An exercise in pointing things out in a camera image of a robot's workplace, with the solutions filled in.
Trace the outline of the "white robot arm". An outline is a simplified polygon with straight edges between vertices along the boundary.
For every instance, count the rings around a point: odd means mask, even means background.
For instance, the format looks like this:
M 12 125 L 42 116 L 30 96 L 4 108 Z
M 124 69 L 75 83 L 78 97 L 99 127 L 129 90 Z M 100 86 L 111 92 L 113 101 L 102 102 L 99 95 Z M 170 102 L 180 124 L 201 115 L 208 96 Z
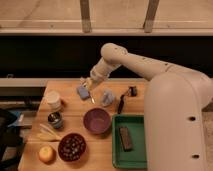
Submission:
M 106 43 L 86 87 L 94 89 L 120 66 L 148 81 L 144 94 L 148 171 L 208 171 L 202 109 L 213 99 L 213 79 Z

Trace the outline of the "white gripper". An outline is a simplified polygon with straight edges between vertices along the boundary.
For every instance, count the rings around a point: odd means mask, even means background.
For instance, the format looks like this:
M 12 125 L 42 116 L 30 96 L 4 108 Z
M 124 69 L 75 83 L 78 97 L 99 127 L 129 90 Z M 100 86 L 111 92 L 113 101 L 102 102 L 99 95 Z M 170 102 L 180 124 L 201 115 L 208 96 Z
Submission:
M 90 71 L 90 76 L 85 79 L 83 85 L 88 91 L 91 91 L 100 85 L 103 81 L 105 81 L 108 77 L 109 72 L 106 69 L 97 68 L 94 66 Z

